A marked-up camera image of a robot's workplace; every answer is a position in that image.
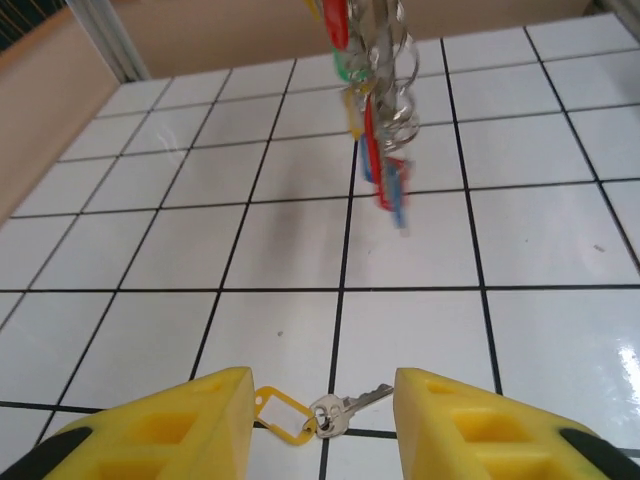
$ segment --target bunch of keys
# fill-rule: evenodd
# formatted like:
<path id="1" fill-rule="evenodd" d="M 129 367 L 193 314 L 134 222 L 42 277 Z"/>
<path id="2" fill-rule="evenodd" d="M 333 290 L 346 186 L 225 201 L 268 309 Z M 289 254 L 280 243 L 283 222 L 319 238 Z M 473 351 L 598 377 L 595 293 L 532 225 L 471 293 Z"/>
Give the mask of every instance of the bunch of keys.
<path id="1" fill-rule="evenodd" d="M 342 435 L 349 428 L 351 417 L 392 393 L 392 386 L 381 384 L 358 398 L 329 394 L 305 407 L 273 387 L 262 387 L 256 391 L 255 418 L 285 442 L 300 446 L 314 434 L 322 439 Z"/>

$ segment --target key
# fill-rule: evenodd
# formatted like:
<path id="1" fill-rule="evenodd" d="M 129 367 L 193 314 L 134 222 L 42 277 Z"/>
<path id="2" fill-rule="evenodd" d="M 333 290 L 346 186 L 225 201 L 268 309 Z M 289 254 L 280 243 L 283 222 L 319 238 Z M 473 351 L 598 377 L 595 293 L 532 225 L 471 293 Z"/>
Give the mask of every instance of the key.
<path id="1" fill-rule="evenodd" d="M 318 422 L 316 435 L 320 438 L 342 435 L 349 428 L 351 417 L 392 393 L 393 387 L 383 383 L 372 392 L 364 393 L 358 398 L 325 395 L 310 407 Z"/>

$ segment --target white tiled floor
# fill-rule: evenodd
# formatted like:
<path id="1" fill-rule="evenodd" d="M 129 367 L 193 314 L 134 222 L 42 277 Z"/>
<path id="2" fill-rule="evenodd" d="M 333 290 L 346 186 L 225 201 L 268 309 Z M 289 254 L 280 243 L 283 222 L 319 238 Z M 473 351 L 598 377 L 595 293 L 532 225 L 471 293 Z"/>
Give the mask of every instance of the white tiled floor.
<path id="1" fill-rule="evenodd" d="M 0 229 L 0 470 L 240 364 L 303 403 L 499 380 L 639 451 L 638 43 L 609 15 L 417 48 L 404 236 L 350 176 L 331 56 L 116 92 Z M 401 478 L 391 400 L 352 426 L 324 455 L 255 429 L 249 478 Z"/>

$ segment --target beige wall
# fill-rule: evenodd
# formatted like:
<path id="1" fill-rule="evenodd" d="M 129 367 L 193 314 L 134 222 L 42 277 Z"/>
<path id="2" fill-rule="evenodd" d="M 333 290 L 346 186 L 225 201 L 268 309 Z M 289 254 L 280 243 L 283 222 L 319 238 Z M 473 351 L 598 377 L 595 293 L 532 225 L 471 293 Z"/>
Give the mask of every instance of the beige wall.
<path id="1" fill-rule="evenodd" d="M 328 51 L 303 0 L 128 0 L 116 8 L 154 77 Z M 416 38 L 582 14 L 588 0 L 404 0 Z"/>
<path id="2" fill-rule="evenodd" d="M 116 87 L 66 10 L 0 56 L 0 223 Z"/>

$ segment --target white tile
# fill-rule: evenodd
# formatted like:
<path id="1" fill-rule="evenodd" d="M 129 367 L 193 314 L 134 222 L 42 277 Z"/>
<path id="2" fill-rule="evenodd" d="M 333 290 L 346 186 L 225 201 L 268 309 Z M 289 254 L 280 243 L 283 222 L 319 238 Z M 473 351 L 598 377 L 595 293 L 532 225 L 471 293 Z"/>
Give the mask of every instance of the white tile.
<path id="1" fill-rule="evenodd" d="M 38 277 L 35 288 L 117 287 L 152 216 L 152 212 L 82 216 Z"/>
<path id="2" fill-rule="evenodd" d="M 208 111 L 202 106 L 152 112 L 126 153 L 189 148 Z"/>
<path id="3" fill-rule="evenodd" d="M 493 391 L 478 292 L 345 293 L 336 394 L 359 395 L 393 385 L 411 366 Z M 395 431 L 393 398 L 357 413 L 353 428 Z"/>
<path id="4" fill-rule="evenodd" d="M 421 124 L 452 121 L 449 88 L 444 75 L 419 78 L 413 84 L 412 91 Z"/>
<path id="5" fill-rule="evenodd" d="M 172 151 L 120 157 L 85 211 L 160 206 L 185 154 Z"/>
<path id="6" fill-rule="evenodd" d="M 281 97 L 218 103 L 196 140 L 197 146 L 267 140 Z"/>
<path id="7" fill-rule="evenodd" d="M 247 480 L 317 480 L 322 442 L 303 447 L 286 444 L 268 430 L 253 429 Z"/>
<path id="8" fill-rule="evenodd" d="M 352 160 L 349 134 L 271 142 L 253 199 L 348 195 Z"/>
<path id="9" fill-rule="evenodd" d="M 337 287 L 346 213 L 346 200 L 252 205 L 225 285 Z"/>
<path id="10" fill-rule="evenodd" d="M 109 293 L 30 293 L 0 335 L 0 398 L 55 404 Z"/>
<path id="11" fill-rule="evenodd" d="M 640 448 L 640 292 L 490 292 L 489 305 L 506 396 Z"/>
<path id="12" fill-rule="evenodd" d="M 198 376 L 246 365 L 256 388 L 273 385 L 311 405 L 327 393 L 337 300 L 337 293 L 223 293 Z"/>
<path id="13" fill-rule="evenodd" d="M 211 103 L 227 78 L 228 70 L 176 77 L 156 108 Z"/>
<path id="14" fill-rule="evenodd" d="M 20 293 L 0 293 L 0 325 L 4 322 L 11 312 L 13 306 L 20 299 Z"/>
<path id="15" fill-rule="evenodd" d="M 522 28 L 447 37 L 444 48 L 450 72 L 536 62 Z"/>
<path id="16" fill-rule="evenodd" d="M 567 110 L 640 102 L 640 51 L 547 63 Z"/>
<path id="17" fill-rule="evenodd" d="M 164 210 L 125 288 L 218 288 L 244 206 Z"/>
<path id="18" fill-rule="evenodd" d="M 594 185 L 472 192 L 487 285 L 637 282 Z"/>
<path id="19" fill-rule="evenodd" d="M 411 143 L 392 156 L 409 158 L 414 162 L 407 191 L 446 190 L 463 186 L 453 125 L 422 127 Z M 361 161 L 358 154 L 354 193 L 374 193 L 373 185 L 363 179 Z"/>
<path id="20" fill-rule="evenodd" d="M 234 68 L 220 99 L 282 93 L 287 85 L 293 60 Z"/>
<path id="21" fill-rule="evenodd" d="M 320 90 L 285 97 L 274 138 L 349 130 L 340 90 Z"/>
<path id="22" fill-rule="evenodd" d="M 144 117 L 136 114 L 91 121 L 60 160 L 119 155 Z"/>
<path id="23" fill-rule="evenodd" d="M 73 217 L 7 220 L 0 229 L 0 288 L 27 288 Z"/>
<path id="24" fill-rule="evenodd" d="M 165 206 L 246 202 L 265 143 L 191 150 Z"/>
<path id="25" fill-rule="evenodd" d="M 407 198 L 409 229 L 405 235 L 374 198 L 353 201 L 346 285 L 477 285 L 464 194 Z"/>
<path id="26" fill-rule="evenodd" d="M 331 440 L 327 480 L 354 478 L 402 480 L 398 441 L 342 436 Z"/>
<path id="27" fill-rule="evenodd" d="M 640 177 L 640 107 L 570 114 L 601 179 Z"/>
<path id="28" fill-rule="evenodd" d="M 289 91 L 335 87 L 344 84 L 333 66 L 333 54 L 300 58 L 291 77 Z"/>
<path id="29" fill-rule="evenodd" d="M 113 159 L 56 163 L 14 215 L 78 213 Z"/>
<path id="30" fill-rule="evenodd" d="M 440 40 L 423 40 L 416 42 L 418 55 L 420 56 L 420 68 L 418 75 L 436 75 L 444 73 L 444 62 L 442 61 L 442 48 Z M 398 77 L 408 77 L 414 69 L 413 57 L 406 48 L 396 60 L 396 74 Z"/>
<path id="31" fill-rule="evenodd" d="M 168 79 L 133 82 L 121 85 L 102 107 L 98 116 L 151 110 L 169 83 Z"/>
<path id="32" fill-rule="evenodd" d="M 539 65 L 457 73 L 451 84 L 458 120 L 560 111 Z"/>
<path id="33" fill-rule="evenodd" d="M 49 413 L 45 410 L 0 407 L 0 472 L 31 450 Z"/>
<path id="34" fill-rule="evenodd" d="M 47 438 L 52 437 L 59 430 L 62 430 L 70 423 L 73 423 L 76 420 L 80 420 L 81 418 L 84 418 L 86 416 L 87 415 L 84 413 L 57 412 L 51 419 L 51 423 L 49 423 L 47 431 L 44 432 L 44 436 L 42 437 L 42 439 L 46 440 Z"/>
<path id="35" fill-rule="evenodd" d="M 638 48 L 615 14 L 527 27 L 543 60 Z"/>
<path id="36" fill-rule="evenodd" d="M 62 403 L 111 408 L 189 379 L 215 293 L 119 293 Z"/>
<path id="37" fill-rule="evenodd" d="M 562 114 L 463 123 L 470 187 L 592 180 Z"/>
<path id="38" fill-rule="evenodd" d="M 640 182 L 607 183 L 604 188 L 613 203 L 622 228 L 636 254 L 640 255 L 640 218 L 638 217 Z"/>

